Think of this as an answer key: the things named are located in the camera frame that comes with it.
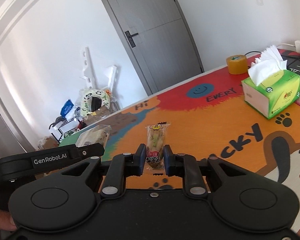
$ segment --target blue smiley face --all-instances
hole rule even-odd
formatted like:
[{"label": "blue smiley face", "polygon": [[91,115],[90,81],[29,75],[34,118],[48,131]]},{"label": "blue smiley face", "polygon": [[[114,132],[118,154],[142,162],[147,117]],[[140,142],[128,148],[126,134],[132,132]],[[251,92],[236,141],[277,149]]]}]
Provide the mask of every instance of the blue smiley face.
[{"label": "blue smiley face", "polygon": [[200,84],[191,88],[187,96],[190,98],[201,98],[208,94],[210,94],[214,90],[214,86],[212,84]]}]

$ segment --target red painted area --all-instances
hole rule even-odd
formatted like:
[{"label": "red painted area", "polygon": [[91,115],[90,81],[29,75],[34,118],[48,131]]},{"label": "red painted area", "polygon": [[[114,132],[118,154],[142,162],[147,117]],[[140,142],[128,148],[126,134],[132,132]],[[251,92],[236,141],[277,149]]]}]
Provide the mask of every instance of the red painted area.
[{"label": "red painted area", "polygon": [[[248,59],[249,65],[251,65],[251,62],[254,60],[255,57]],[[247,77],[248,73],[231,75],[228,72],[228,68],[225,67],[158,95],[157,98],[161,101],[158,108],[172,111],[189,111],[191,109],[206,108],[207,106],[217,105],[225,100],[241,96],[243,91],[240,84],[241,81]],[[191,88],[203,83],[212,84],[214,86],[214,91],[201,98],[190,98],[187,96],[187,93]],[[222,95],[224,95],[224,92],[229,91],[231,88],[236,93],[214,99],[213,96],[216,96],[219,93],[223,93]]]}]

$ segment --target fingernail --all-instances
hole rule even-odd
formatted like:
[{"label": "fingernail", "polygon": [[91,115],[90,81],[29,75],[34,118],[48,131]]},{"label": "fingernail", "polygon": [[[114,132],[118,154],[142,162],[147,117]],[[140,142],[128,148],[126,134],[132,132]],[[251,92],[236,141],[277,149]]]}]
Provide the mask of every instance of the fingernail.
[{"label": "fingernail", "polygon": [[10,223],[15,226],[15,223],[14,223],[13,218],[11,216],[10,216]]}]

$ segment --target blue package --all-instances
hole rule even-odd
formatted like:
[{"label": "blue package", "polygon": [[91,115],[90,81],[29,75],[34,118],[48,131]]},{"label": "blue package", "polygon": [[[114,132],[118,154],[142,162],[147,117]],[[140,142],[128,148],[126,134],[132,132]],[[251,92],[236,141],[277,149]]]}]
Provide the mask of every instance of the blue package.
[{"label": "blue package", "polygon": [[68,101],[66,101],[63,108],[61,109],[60,115],[63,118],[66,118],[66,115],[71,111],[72,107],[74,107],[74,104],[69,99]]}]

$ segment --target packing tape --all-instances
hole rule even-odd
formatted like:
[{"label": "packing tape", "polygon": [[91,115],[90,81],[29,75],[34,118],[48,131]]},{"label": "packing tape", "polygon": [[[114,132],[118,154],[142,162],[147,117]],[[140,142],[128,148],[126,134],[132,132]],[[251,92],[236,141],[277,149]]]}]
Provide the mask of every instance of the packing tape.
[{"label": "packing tape", "polygon": [[228,71],[232,75],[240,75],[248,71],[248,60],[245,55],[234,55],[227,58]]}]

